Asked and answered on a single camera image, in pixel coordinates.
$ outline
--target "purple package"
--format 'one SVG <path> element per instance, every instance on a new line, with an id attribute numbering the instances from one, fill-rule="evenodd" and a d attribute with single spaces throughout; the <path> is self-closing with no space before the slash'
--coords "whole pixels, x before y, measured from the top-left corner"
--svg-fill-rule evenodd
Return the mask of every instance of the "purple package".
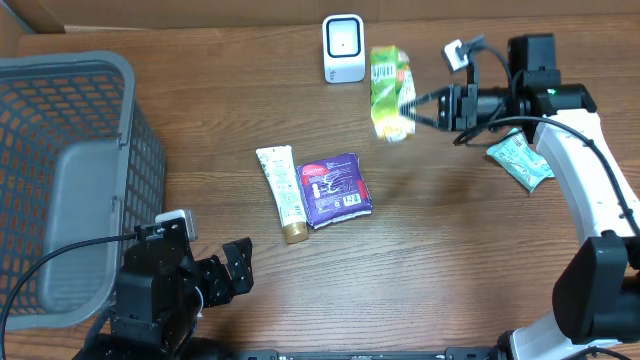
<path id="1" fill-rule="evenodd" d="M 307 222 L 317 229 L 371 214 L 373 203 L 356 154 L 342 154 L 298 166 Z"/>

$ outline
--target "gray basket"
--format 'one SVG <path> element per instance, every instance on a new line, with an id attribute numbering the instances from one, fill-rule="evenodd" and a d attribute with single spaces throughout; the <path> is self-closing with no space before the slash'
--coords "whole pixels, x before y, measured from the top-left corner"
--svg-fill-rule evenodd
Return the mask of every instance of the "gray basket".
<path id="1" fill-rule="evenodd" d="M 0 302 L 38 258 L 133 231 L 161 212 L 164 149 L 111 52 L 0 60 Z M 77 324 L 110 299 L 109 243 L 51 260 L 22 288 L 8 329 Z"/>

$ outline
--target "white arm segment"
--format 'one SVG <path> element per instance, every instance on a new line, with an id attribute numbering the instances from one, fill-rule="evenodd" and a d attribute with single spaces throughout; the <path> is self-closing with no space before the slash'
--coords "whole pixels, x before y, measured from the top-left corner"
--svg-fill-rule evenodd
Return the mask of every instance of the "white arm segment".
<path id="1" fill-rule="evenodd" d="M 561 110 L 550 119 L 571 126 L 595 142 L 611 165 L 634 218 L 640 218 L 637 215 L 640 212 L 638 198 L 607 147 L 598 114 L 584 109 Z M 604 230 L 614 230 L 619 236 L 633 235 L 627 219 L 619 216 L 622 210 L 611 182 L 590 148 L 585 147 L 580 139 L 549 124 L 538 125 L 534 144 L 560 184 L 576 223 L 581 246 L 587 238 L 600 236 Z M 588 345 L 573 345 L 558 328 L 553 312 L 549 312 L 532 325 L 516 330 L 510 343 L 514 360 L 559 360 L 588 346 L 609 347 L 618 342 L 596 340 Z"/>

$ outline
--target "teal and white packet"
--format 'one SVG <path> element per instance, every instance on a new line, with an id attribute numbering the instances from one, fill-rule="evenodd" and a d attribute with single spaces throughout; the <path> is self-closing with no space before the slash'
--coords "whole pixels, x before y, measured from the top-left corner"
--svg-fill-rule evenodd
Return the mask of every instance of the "teal and white packet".
<path id="1" fill-rule="evenodd" d="M 520 129 L 511 129 L 508 139 L 487 149 L 487 155 L 494 158 L 511 176 L 524 185 L 529 193 L 546 178 L 553 178 L 553 171 L 540 154 L 529 148 L 524 134 L 512 135 Z"/>

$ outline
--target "tube cap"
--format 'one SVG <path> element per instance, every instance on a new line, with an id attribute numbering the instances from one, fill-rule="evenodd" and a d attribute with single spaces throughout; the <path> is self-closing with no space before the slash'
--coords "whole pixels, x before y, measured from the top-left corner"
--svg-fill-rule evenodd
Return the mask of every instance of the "tube cap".
<path id="1" fill-rule="evenodd" d="M 307 230 L 307 223 L 297 222 L 289 224 L 282 228 L 284 232 L 284 240 L 288 244 L 295 244 L 309 238 L 309 230 Z"/>

